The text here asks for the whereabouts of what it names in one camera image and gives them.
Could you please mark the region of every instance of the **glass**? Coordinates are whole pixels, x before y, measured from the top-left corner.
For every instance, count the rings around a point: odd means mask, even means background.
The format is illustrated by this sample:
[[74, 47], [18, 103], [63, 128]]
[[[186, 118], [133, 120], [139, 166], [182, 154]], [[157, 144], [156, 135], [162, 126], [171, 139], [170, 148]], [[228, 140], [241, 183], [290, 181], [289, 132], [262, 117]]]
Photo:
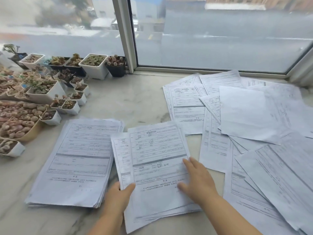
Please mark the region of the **glass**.
[[0, 51], [124, 56], [112, 0], [0, 0]]
[[138, 64], [286, 73], [313, 40], [313, 0], [131, 0]]

